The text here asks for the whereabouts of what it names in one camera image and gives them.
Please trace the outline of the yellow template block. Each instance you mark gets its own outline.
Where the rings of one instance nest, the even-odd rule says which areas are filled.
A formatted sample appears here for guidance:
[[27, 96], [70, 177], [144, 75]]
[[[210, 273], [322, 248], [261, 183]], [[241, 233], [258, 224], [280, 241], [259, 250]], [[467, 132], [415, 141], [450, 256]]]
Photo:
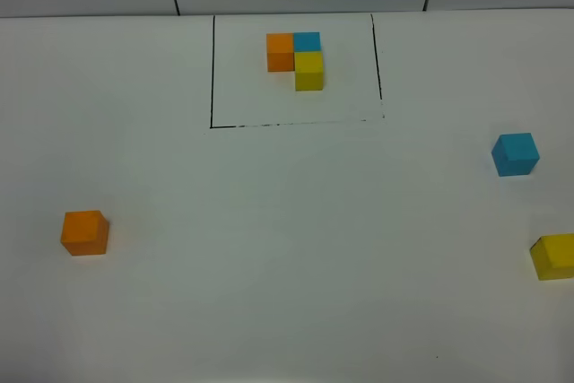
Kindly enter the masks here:
[[321, 51], [294, 54], [296, 91], [322, 91], [324, 89], [324, 58]]

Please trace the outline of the orange template block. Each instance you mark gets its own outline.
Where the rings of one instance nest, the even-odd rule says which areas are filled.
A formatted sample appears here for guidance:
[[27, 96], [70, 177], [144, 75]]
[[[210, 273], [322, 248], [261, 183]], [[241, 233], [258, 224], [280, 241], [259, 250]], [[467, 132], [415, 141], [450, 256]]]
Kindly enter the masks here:
[[270, 73], [294, 70], [294, 39], [292, 33], [266, 34], [266, 63]]

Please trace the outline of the blue template block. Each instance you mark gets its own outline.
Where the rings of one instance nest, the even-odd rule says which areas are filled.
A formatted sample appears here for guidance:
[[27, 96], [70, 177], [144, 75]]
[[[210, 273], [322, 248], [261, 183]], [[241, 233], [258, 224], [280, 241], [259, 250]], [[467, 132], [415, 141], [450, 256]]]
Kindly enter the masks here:
[[319, 32], [294, 32], [293, 48], [296, 53], [322, 50]]

